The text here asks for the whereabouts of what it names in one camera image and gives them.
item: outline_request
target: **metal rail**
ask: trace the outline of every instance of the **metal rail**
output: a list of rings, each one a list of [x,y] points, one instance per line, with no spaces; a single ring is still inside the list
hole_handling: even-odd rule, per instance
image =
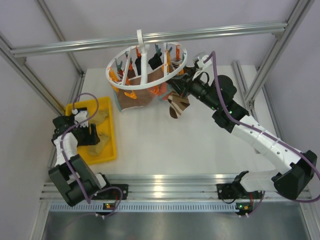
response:
[[[111,184],[129,184],[125,202],[221,202],[216,184],[232,183],[236,174],[199,175],[129,175],[109,174]],[[310,199],[309,190],[304,190],[299,198]],[[265,201],[288,202],[275,192],[267,192]],[[46,182],[40,195],[40,202],[64,202],[52,182]]]
[[[288,20],[288,26],[285,28],[283,35],[277,38],[277,41],[273,44],[269,53],[265,56],[259,71],[253,80],[247,94],[245,95],[245,104],[250,104],[250,101],[254,101],[259,94],[260,90],[268,80],[269,74],[277,64],[280,56],[288,45],[289,41],[295,34],[297,28],[303,21],[307,12],[311,8],[311,5],[315,0],[299,0],[296,4],[291,16]]]
[[[54,19],[54,16],[52,15],[52,13],[50,12],[47,4],[45,3],[44,0],[36,0],[36,2],[38,3],[38,6],[40,8],[40,10],[42,11],[43,15],[45,16],[46,20],[48,21],[48,23],[50,24],[54,34],[56,35],[56,37],[61,41],[61,42],[65,42],[66,38],[63,35],[63,33],[61,32],[60,28],[58,27],[58,24],[56,23],[56,20]],[[74,65],[76,71],[78,72],[79,75],[83,74],[83,70],[81,69],[80,64],[78,63],[76,57],[71,53],[67,53],[70,61],[72,62],[72,64]]]
[[[142,38],[146,44],[152,44],[159,42],[199,40],[252,34],[278,34],[283,33],[285,31],[286,26],[286,22],[273,21],[234,26],[197,28],[182,31],[146,33],[142,35]],[[11,53],[14,54],[16,58],[18,58],[36,55],[70,53],[93,49],[115,48],[121,46],[134,46],[138,44],[139,43],[137,35],[132,35],[80,41],[64,41],[52,44],[40,44],[32,46],[21,46],[12,49]]]
[[[11,44],[0,32],[0,56],[20,75],[20,77],[41,97],[42,100],[57,114],[62,115],[65,108],[62,103],[48,90],[41,79],[26,63],[25,58],[15,58],[10,52]]]

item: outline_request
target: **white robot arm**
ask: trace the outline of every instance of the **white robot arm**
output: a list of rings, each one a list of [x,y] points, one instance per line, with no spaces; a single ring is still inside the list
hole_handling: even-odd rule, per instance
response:
[[[233,181],[233,187],[239,198],[254,191],[275,191],[288,199],[295,200],[314,176],[314,170],[293,150],[302,154],[314,166],[317,156],[310,150],[302,153],[283,144],[280,139],[265,130],[245,108],[233,100],[237,89],[229,77],[219,75],[218,79],[209,85],[209,76],[204,69],[213,63],[208,59],[208,55],[199,54],[194,59],[194,68],[184,74],[176,75],[167,83],[181,97],[193,95],[214,110],[212,118],[216,124],[250,144],[275,166],[276,170],[272,171],[245,171],[239,174]],[[207,82],[201,80],[203,73],[207,74]]]

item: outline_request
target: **yellow tray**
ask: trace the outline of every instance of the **yellow tray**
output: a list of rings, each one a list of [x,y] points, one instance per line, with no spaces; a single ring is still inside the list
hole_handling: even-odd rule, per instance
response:
[[[102,153],[98,156],[91,156],[88,154],[88,146],[78,146],[78,154],[83,158],[83,160],[88,164],[99,164],[104,162],[109,162],[117,157],[116,150],[116,139],[115,139],[115,129],[114,121],[112,116],[112,105],[111,100],[108,96],[98,98],[99,109],[109,109],[109,116],[107,116],[103,123],[96,126],[96,130],[99,133],[107,134],[110,137],[109,142],[106,144]],[[87,108],[90,116],[96,111],[97,104],[96,100],[80,101],[75,103],[75,108]],[[72,103],[68,104],[65,108],[65,115],[70,116],[72,111]]]

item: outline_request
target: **white backdrop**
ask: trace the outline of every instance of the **white backdrop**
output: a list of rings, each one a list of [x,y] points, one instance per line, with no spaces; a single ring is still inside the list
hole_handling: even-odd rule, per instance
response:
[[[35,0],[0,1],[0,31],[13,46],[58,42]],[[28,57],[27,62],[66,104],[78,76],[67,55]]]
[[[320,2],[315,1],[285,49],[267,85],[286,140],[318,156],[320,170]],[[310,184],[314,197],[319,179]],[[320,213],[320,202],[316,203]]]
[[[283,21],[297,0],[46,0],[67,40],[86,40],[143,33]],[[273,40],[271,34],[186,41],[189,61],[216,50],[219,65],[232,60],[258,66]],[[123,48],[76,53],[81,66],[103,68]]]
[[[55,113],[0,57],[0,239],[26,240],[53,147]]]

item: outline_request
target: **metal floor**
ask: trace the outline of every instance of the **metal floor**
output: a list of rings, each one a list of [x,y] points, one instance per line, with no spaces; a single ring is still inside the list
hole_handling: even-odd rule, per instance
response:
[[[102,220],[50,212],[42,240],[308,240],[299,204],[265,202],[250,218],[229,213],[118,213]]]

